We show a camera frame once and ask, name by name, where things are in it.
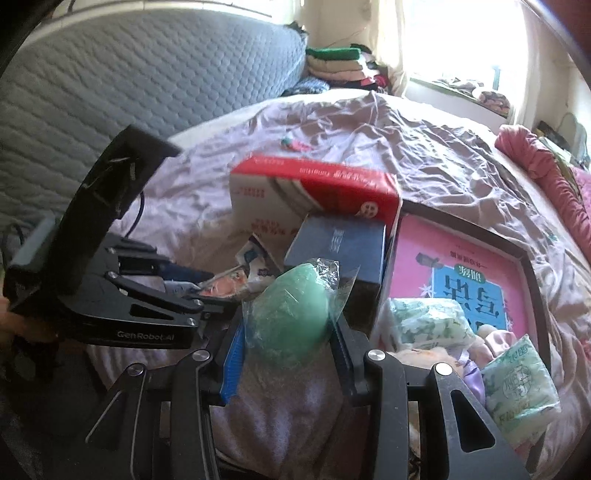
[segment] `tissue pack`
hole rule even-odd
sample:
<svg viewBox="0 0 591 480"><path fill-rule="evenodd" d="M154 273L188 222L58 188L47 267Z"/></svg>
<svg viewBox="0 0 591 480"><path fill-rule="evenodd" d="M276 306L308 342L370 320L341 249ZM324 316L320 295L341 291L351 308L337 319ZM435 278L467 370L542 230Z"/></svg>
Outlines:
<svg viewBox="0 0 591 480"><path fill-rule="evenodd" d="M262 238L293 238L308 213L374 218L393 232L402 200L395 175L298 158L255 155L230 172L236 224Z"/></svg>
<svg viewBox="0 0 591 480"><path fill-rule="evenodd" d="M476 339L456 300L388 299L379 316L380 341L386 348L466 349Z"/></svg>
<svg viewBox="0 0 591 480"><path fill-rule="evenodd" d="M528 335L484 367L482 379L486 409L513 447L534 443L561 411L556 387Z"/></svg>

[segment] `green egg-shaped soap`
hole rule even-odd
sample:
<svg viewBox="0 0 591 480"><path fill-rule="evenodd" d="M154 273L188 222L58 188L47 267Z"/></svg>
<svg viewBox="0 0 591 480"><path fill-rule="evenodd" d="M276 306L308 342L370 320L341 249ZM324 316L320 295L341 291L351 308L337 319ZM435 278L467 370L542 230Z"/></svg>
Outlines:
<svg viewBox="0 0 591 480"><path fill-rule="evenodd" d="M310 264L279 276L253 301L247 334L252 346L280 366L305 360L327 338L329 294Z"/></svg>

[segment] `pink book cover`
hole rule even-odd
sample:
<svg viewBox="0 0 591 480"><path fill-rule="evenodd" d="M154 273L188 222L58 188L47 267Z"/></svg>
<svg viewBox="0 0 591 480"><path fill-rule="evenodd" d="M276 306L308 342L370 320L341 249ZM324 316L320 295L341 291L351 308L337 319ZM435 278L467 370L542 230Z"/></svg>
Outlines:
<svg viewBox="0 0 591 480"><path fill-rule="evenodd" d="M529 333L535 341L530 295L517 259L414 215L405 215L398 228L390 298L453 299L474 332L486 323L517 338Z"/></svg>

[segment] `hand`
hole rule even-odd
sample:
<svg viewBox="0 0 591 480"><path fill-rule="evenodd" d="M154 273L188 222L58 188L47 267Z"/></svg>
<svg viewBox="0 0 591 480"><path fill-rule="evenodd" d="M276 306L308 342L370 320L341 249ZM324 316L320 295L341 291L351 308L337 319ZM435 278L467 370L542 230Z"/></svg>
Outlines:
<svg viewBox="0 0 591 480"><path fill-rule="evenodd" d="M8 305L8 299L0 296L0 348L10 345L15 335L32 343L50 343L57 339L46 322L8 312Z"/></svg>

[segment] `red and white box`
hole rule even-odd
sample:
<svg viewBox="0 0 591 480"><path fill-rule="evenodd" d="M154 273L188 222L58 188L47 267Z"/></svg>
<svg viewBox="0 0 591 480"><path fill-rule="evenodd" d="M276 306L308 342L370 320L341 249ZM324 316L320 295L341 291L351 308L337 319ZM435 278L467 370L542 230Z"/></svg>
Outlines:
<svg viewBox="0 0 591 480"><path fill-rule="evenodd" d="M335 163L249 157L230 172L238 227L266 237L293 237L308 213L383 221L391 235L402 206L396 175Z"/></svg>

